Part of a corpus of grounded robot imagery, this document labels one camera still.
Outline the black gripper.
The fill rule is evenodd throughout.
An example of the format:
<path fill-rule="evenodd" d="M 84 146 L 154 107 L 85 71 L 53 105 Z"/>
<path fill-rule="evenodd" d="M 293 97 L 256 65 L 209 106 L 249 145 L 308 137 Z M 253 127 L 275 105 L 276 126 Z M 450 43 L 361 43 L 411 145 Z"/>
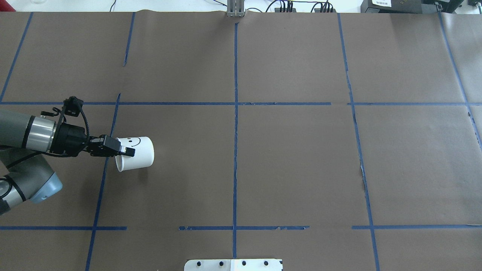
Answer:
<path fill-rule="evenodd" d="M 115 157 L 124 155 L 134 157 L 136 150 L 106 134 L 90 137 L 89 125 L 85 128 L 66 122 L 54 125 L 53 139 L 50 145 L 50 156 L 59 158 L 77 157 L 89 142 L 89 153 L 93 157 Z"/>

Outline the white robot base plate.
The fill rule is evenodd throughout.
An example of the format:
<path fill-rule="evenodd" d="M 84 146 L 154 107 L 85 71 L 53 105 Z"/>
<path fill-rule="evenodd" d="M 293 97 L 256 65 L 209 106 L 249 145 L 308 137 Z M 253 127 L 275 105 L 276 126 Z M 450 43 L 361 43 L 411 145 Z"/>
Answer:
<path fill-rule="evenodd" d="M 192 259 L 184 271 L 282 271 L 281 259 Z"/>

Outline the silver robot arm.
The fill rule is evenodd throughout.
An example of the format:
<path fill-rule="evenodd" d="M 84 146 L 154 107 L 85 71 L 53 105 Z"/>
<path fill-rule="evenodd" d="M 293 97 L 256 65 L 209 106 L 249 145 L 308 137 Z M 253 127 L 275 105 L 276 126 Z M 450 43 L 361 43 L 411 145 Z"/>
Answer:
<path fill-rule="evenodd" d="M 1 214 L 26 201 L 40 203 L 63 185 L 44 156 L 134 157 L 136 151 L 106 134 L 91 137 L 86 128 L 45 117 L 1 110 Z"/>

